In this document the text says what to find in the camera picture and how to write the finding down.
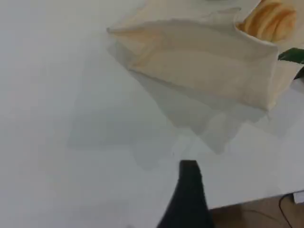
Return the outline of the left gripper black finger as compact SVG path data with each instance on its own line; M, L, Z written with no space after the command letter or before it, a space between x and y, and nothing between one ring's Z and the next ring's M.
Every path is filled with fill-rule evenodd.
M199 165L194 160L181 160L179 178L173 196L157 227L213 228Z

